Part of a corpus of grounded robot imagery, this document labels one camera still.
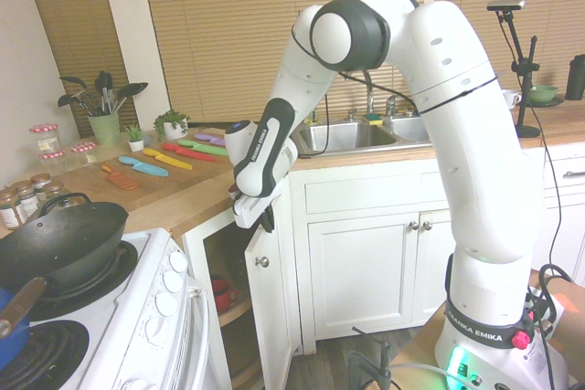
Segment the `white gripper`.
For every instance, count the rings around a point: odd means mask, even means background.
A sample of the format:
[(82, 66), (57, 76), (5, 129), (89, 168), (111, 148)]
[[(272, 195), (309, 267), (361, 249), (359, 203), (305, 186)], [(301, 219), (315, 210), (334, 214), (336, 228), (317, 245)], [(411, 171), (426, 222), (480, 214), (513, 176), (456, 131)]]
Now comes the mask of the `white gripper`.
[(281, 180), (272, 193), (265, 197), (244, 195), (236, 184), (231, 186), (231, 198), (234, 201), (232, 211), (238, 227), (251, 228), (260, 219), (260, 224), (271, 233), (275, 227), (273, 210), (268, 208), (271, 202), (282, 192), (284, 181)]

